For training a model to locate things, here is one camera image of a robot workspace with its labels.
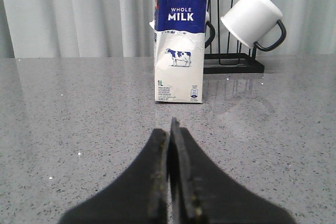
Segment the granite countertop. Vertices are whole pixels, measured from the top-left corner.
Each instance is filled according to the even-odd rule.
[[[298,223],[336,223],[336,55],[260,56],[154,102],[152,58],[0,60],[0,223],[57,223],[177,117],[232,178]]]

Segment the white curtain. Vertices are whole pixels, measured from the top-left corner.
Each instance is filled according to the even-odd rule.
[[[288,36],[268,54],[336,52],[336,0],[272,1]],[[220,0],[221,14],[229,2]],[[0,0],[0,58],[152,56],[152,18],[153,0]],[[224,45],[227,31],[220,30]]]

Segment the milk carton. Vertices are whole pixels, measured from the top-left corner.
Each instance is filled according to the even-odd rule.
[[[155,0],[155,100],[202,102],[207,0]]]

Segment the black metal rack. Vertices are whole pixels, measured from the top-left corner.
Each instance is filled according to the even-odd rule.
[[[231,0],[230,8],[232,8],[234,0]],[[208,0],[207,10],[210,14],[210,23],[212,22],[211,0]],[[263,73],[264,65],[256,60],[257,47],[254,46],[248,50],[248,53],[241,52],[241,42],[237,40],[237,48],[235,53],[229,53],[230,32],[227,37],[226,53],[221,52],[221,34],[220,34],[220,16],[219,16],[219,0],[217,0],[217,44],[218,52],[213,52],[212,43],[210,44],[210,53],[204,55],[204,74],[209,73]]]

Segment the mug handle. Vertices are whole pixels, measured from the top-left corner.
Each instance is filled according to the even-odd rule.
[[[271,51],[271,50],[277,48],[278,46],[280,46],[280,44],[285,40],[286,35],[287,35],[286,28],[285,28],[285,26],[284,26],[284,24],[282,23],[281,20],[278,20],[278,21],[277,21],[277,24],[278,24],[278,26],[279,26],[280,29],[281,29],[281,36],[280,36],[280,38],[279,38],[273,45],[271,45],[271,46],[269,46],[269,47],[262,47],[262,46],[259,44],[259,42],[257,42],[257,41],[254,42],[254,45],[255,45],[259,50],[264,51],[264,52]]]
[[[211,44],[211,42],[214,40],[216,31],[215,31],[214,26],[210,23],[210,21],[207,21],[205,24],[210,28],[209,39],[205,42],[205,48],[207,48]]]

